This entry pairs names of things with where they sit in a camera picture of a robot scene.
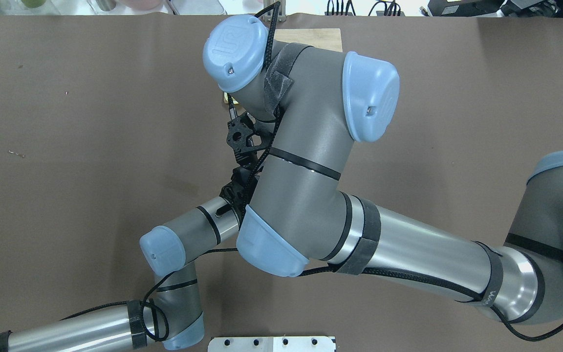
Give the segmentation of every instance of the green object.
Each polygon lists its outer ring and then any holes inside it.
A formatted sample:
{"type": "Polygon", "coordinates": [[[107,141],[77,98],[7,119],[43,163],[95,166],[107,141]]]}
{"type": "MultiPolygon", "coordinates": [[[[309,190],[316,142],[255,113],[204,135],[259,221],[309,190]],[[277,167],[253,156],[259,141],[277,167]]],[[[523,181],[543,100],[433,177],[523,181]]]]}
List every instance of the green object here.
{"type": "Polygon", "coordinates": [[[21,2],[30,9],[41,7],[46,1],[47,0],[21,0],[21,2]]]}

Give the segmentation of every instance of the wooden board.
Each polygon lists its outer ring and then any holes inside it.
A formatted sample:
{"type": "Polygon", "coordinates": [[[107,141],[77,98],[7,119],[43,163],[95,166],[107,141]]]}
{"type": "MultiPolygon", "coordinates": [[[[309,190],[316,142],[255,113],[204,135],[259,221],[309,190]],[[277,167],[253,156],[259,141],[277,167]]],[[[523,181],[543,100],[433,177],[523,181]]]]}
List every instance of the wooden board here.
{"type": "Polygon", "coordinates": [[[275,40],[309,44],[321,49],[342,52],[342,36],[339,28],[277,29],[275,40]]]}

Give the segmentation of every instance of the robotic arm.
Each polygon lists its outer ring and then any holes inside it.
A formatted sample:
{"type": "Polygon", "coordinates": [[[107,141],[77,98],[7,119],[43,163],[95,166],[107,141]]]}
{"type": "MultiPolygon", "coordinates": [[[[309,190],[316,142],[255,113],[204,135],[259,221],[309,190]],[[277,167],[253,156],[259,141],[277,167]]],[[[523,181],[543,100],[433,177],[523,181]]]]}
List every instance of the robotic arm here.
{"type": "Polygon", "coordinates": [[[337,190],[346,159],[353,142],[384,134],[398,98],[397,71],[353,52],[275,42],[270,34],[254,16],[233,16],[205,45],[208,73],[256,122],[234,115],[229,123],[228,143],[244,167],[233,177],[240,187],[141,238],[158,282],[152,303],[166,320],[141,301],[123,302],[5,332],[0,351],[132,350],[165,334],[168,350],[194,345],[203,338],[203,313],[192,262],[238,229],[241,256],[277,276],[299,276],[309,259],[319,259],[327,270],[384,276],[504,323],[563,317],[563,152],[539,162],[502,247],[347,195],[337,190]],[[253,145],[253,134],[263,136],[262,145],[253,145]],[[263,156],[239,158],[240,148],[263,156]]]}

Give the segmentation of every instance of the white perforated metal plate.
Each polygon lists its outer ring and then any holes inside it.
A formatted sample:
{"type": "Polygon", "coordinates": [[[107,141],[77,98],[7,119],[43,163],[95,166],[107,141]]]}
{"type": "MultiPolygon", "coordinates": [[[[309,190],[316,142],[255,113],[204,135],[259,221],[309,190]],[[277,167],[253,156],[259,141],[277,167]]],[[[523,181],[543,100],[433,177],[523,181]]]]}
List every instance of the white perforated metal plate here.
{"type": "Polygon", "coordinates": [[[336,352],[333,336],[213,338],[208,352],[336,352]]]}

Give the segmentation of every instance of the brown table surface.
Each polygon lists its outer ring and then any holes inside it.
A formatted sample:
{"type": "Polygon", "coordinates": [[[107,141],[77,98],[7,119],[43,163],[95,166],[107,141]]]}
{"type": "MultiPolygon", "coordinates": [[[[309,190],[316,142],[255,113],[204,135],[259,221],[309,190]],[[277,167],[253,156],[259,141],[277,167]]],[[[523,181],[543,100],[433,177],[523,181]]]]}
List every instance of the brown table surface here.
{"type": "MultiPolygon", "coordinates": [[[[0,332],[141,298],[139,237],[228,181],[228,115],[201,62],[222,19],[0,16],[0,332]]],[[[503,243],[534,165],[563,149],[563,19],[298,14],[280,27],[339,27],[344,50],[400,73],[393,122],[354,147],[341,189],[503,243]]],[[[277,278],[235,253],[197,268],[207,335],[192,351],[281,334],[336,336],[340,351],[563,350],[563,332],[526,343],[379,278],[277,278]]]]}

